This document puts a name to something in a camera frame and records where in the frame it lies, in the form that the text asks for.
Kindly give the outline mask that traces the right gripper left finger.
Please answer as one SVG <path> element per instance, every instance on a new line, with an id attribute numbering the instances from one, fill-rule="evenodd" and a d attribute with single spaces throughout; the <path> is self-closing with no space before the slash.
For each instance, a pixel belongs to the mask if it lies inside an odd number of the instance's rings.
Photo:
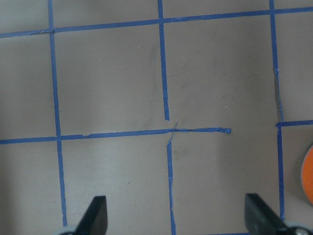
<path id="1" fill-rule="evenodd" d="M 96 196 L 74 230 L 75 235 L 105 235 L 108 229 L 107 201 Z"/>

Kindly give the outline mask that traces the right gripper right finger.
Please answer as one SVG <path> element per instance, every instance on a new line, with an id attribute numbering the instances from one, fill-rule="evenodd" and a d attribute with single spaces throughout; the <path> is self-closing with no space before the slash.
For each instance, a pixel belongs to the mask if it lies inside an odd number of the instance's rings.
<path id="1" fill-rule="evenodd" d="M 251 235 L 285 235 L 287 225 L 256 193 L 245 195 L 245 226 Z"/>

